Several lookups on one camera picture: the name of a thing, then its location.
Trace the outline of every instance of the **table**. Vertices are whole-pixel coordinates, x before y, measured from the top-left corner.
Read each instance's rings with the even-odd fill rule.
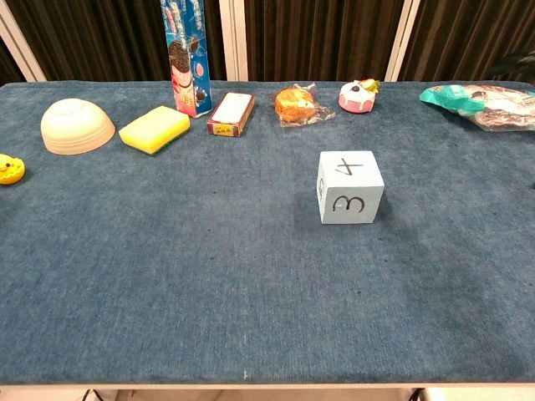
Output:
[[[527,84],[501,83],[511,88]],[[207,117],[150,157],[116,135],[50,154],[56,100],[117,128],[172,106],[167,82],[0,89],[0,384],[531,383],[535,381],[535,133],[487,133],[383,84],[372,113],[281,129],[285,83],[242,138]],[[385,194],[371,225],[322,226],[319,152],[372,150]]]

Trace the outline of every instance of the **sponge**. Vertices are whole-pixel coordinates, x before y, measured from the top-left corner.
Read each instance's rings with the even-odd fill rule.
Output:
[[[119,130],[125,144],[153,155],[190,128],[190,118],[180,111],[160,106]]]

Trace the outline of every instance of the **black curtain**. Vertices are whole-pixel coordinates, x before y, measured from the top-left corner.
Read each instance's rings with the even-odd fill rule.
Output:
[[[7,0],[48,80],[170,79],[158,0]],[[217,0],[205,1],[212,79],[226,79]]]
[[[508,54],[529,49],[535,49],[535,0],[422,0],[399,80],[526,80],[490,71]]]
[[[9,53],[8,46],[2,42],[0,46],[0,86],[8,84],[10,82],[23,82],[24,79],[23,73],[18,69],[17,63]]]
[[[250,80],[383,79],[403,0],[246,0]]]

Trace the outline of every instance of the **plastic package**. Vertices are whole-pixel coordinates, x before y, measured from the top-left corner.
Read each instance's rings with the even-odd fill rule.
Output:
[[[491,85],[442,85],[420,100],[469,119],[485,131],[535,130],[535,96]]]
[[[313,96],[315,84],[294,84],[275,96],[275,112],[282,127],[299,127],[334,117],[334,111],[318,104]]]

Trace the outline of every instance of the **dice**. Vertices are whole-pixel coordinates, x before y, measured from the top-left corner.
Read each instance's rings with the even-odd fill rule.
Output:
[[[321,152],[317,192],[322,223],[372,223],[384,189],[372,152]]]

